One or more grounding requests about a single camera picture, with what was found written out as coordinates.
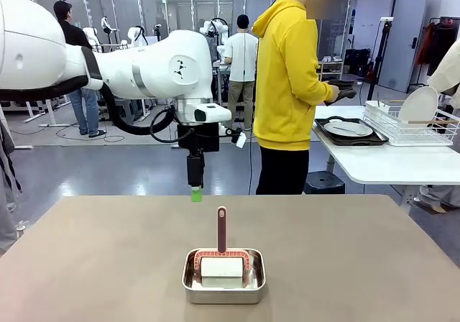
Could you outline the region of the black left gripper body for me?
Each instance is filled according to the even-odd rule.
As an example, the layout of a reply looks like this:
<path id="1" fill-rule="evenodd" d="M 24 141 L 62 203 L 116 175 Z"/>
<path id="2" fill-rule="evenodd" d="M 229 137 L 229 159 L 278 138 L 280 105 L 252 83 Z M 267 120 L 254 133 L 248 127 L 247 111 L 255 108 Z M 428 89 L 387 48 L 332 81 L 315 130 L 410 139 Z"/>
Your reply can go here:
<path id="1" fill-rule="evenodd" d="M 206 152 L 218 152 L 219 124 L 209 123 L 195 126 L 178 125 L 178 145 L 188 150 L 188 157 L 201 157 Z"/>

